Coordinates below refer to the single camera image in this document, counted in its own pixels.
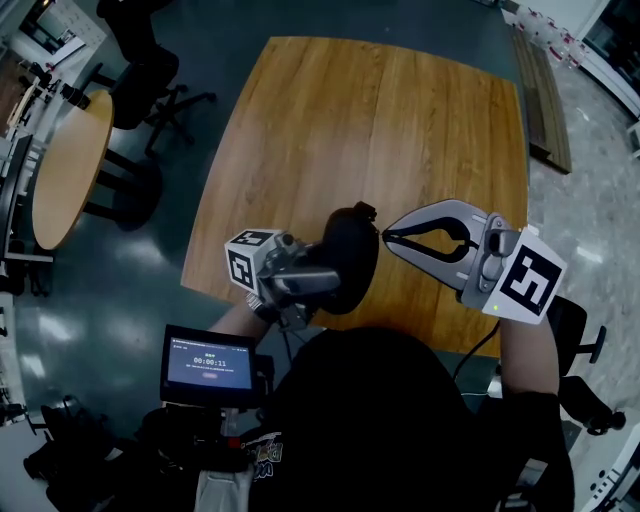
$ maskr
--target logo on shirt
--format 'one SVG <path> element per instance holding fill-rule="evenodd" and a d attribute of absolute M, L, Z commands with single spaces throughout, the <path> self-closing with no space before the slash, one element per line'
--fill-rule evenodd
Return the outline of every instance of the logo on shirt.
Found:
<path fill-rule="evenodd" d="M 522 246 L 500 291 L 534 315 L 539 315 L 561 273 L 560 267 Z"/>
<path fill-rule="evenodd" d="M 272 432 L 240 445 L 241 448 L 250 450 L 255 466 L 254 481 L 273 476 L 273 465 L 282 460 L 282 443 L 276 442 L 276 438 L 280 435 L 281 432 Z"/>

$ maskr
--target wooden panel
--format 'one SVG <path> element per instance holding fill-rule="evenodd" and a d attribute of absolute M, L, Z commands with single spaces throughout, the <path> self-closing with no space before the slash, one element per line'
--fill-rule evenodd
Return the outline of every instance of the wooden panel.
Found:
<path fill-rule="evenodd" d="M 189 288 L 237 301 L 224 243 L 246 228 L 321 237 L 334 210 L 363 200 L 380 230 L 447 198 L 526 224 L 527 175 L 515 86 L 403 48 L 272 38 L 213 162 L 182 275 Z M 430 237 L 436 244 L 442 235 Z M 373 283 L 351 314 L 316 323 L 394 327 L 466 352 L 495 323 L 382 244 Z M 497 344 L 485 354 L 498 354 Z"/>
<path fill-rule="evenodd" d="M 33 231 L 44 249 L 55 249 L 87 203 L 107 151 L 113 102 L 105 90 L 89 94 L 86 110 L 71 109 L 42 159 L 33 196 Z"/>
<path fill-rule="evenodd" d="M 525 89 L 531 156 L 569 173 L 571 151 L 564 111 L 545 52 L 513 30 L 516 58 Z"/>

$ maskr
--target dark floor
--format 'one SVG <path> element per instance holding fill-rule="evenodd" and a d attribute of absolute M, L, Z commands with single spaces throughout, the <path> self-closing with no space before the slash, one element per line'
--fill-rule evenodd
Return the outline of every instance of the dark floor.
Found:
<path fill-rule="evenodd" d="M 92 15 L 92 0 L 79 1 Z M 193 147 L 168 130 L 156 144 L 164 193 L 151 220 L 133 232 L 82 215 L 56 253 L 49 298 L 16 299 L 17 343 L 28 406 L 77 396 L 130 434 L 159 405 L 159 369 L 167 323 L 208 328 L 228 305 L 180 286 L 182 265 L 209 168 L 235 101 L 267 38 L 314 35 L 405 46 L 517 81 L 499 10 L 470 0 L 176 0 L 154 15 L 156 38 L 180 58 L 179 82 L 189 95 L 218 94 L 182 120 Z M 113 41 L 95 56 L 112 73 L 122 59 Z M 114 130 L 110 147 L 140 160 L 148 126 Z M 480 339 L 485 333 L 478 333 Z M 288 368 L 271 335 L 260 347 Z M 448 368 L 460 356 L 443 354 Z M 486 389 L 493 360 L 474 358 L 461 387 Z"/>

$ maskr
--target black foam pad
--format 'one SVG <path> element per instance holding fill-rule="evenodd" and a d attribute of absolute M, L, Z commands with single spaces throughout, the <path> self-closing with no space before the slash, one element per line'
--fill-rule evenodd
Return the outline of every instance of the black foam pad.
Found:
<path fill-rule="evenodd" d="M 375 208 L 363 202 L 333 212 L 322 242 L 309 254 L 312 263 L 331 268 L 340 277 L 336 290 L 318 298 L 317 305 L 328 313 L 353 311 L 369 289 L 378 263 L 378 230 L 372 223 L 375 217 Z"/>

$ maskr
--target chair base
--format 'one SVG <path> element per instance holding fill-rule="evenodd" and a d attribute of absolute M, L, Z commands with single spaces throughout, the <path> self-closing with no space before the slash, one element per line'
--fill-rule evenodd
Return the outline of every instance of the chair base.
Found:
<path fill-rule="evenodd" d="M 147 142 L 147 146 L 145 147 L 145 150 L 144 150 L 145 155 L 147 155 L 149 158 L 155 158 L 153 145 L 155 144 L 156 140 L 160 136 L 160 133 L 165 128 L 167 123 L 170 123 L 171 125 L 173 125 L 176 131 L 180 134 L 180 136 L 184 139 L 184 141 L 189 146 L 195 143 L 195 139 L 185 130 L 182 124 L 180 124 L 176 119 L 176 114 L 181 110 L 189 108 L 192 105 L 195 105 L 196 103 L 202 100 L 208 100 L 209 102 L 213 103 L 217 97 L 214 93 L 209 92 L 209 93 L 198 94 L 197 96 L 194 96 L 192 98 L 177 102 L 176 100 L 178 99 L 178 94 L 186 91 L 187 91 L 186 85 L 177 85 L 173 89 L 169 90 L 168 91 L 169 98 L 166 101 L 166 103 L 161 103 L 159 101 L 156 102 L 155 106 L 158 112 L 150 116 L 147 116 L 145 118 L 144 121 L 147 124 L 154 126 L 153 133 L 151 134 L 151 137 L 149 138 L 149 142 Z"/>

